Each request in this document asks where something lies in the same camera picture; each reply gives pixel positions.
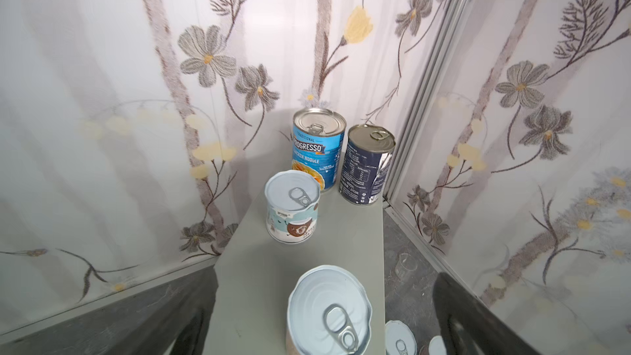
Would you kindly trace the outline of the dark navy food can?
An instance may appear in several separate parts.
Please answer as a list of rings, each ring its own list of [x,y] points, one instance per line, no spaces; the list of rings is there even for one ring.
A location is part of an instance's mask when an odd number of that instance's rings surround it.
[[[360,124],[348,132],[339,192],[355,205],[371,205],[380,197],[391,167],[396,141],[387,129]]]

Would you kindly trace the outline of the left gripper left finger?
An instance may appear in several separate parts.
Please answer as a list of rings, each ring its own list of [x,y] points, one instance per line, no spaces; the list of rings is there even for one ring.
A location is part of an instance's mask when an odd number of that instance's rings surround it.
[[[202,354],[219,287],[214,267],[200,271],[177,311],[176,338],[167,354]]]

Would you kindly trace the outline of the light teal can white lid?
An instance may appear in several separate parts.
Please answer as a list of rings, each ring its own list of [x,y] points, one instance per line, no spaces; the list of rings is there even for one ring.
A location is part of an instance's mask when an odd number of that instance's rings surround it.
[[[386,354],[416,355],[417,341],[412,330],[400,320],[386,323]]]

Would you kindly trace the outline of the orange can white lid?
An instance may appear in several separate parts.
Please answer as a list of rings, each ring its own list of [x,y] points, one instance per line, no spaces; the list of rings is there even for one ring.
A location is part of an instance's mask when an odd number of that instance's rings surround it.
[[[286,353],[364,354],[373,310],[366,289],[349,271],[317,266],[297,281],[286,314]]]

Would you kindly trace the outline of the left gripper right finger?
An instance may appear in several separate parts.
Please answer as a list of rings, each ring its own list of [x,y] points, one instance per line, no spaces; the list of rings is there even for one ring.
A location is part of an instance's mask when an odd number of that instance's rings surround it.
[[[446,353],[539,355],[451,275],[438,274],[432,298]]]

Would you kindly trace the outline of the pink can white lid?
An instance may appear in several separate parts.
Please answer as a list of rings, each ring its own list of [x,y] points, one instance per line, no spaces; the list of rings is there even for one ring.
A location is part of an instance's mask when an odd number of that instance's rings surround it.
[[[427,345],[427,355],[447,355],[443,338],[440,335],[434,336]]]

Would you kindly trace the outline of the blue soup can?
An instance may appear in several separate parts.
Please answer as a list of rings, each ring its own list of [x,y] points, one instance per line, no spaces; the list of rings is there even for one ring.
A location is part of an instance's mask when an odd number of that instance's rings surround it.
[[[322,192],[336,183],[346,126],[327,108],[304,108],[292,118],[292,169],[314,177]]]

